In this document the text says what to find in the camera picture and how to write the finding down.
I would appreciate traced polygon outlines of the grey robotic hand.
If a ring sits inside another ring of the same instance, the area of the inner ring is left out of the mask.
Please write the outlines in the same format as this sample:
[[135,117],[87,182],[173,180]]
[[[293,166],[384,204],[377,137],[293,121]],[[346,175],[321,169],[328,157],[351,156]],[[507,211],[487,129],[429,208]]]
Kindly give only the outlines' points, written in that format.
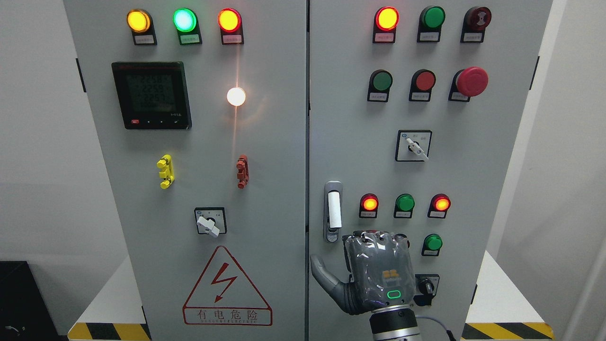
[[396,233],[354,231],[342,238],[351,279],[340,281],[325,267],[323,259],[311,255],[312,276],[347,314],[358,315],[413,301],[416,278],[410,252]]

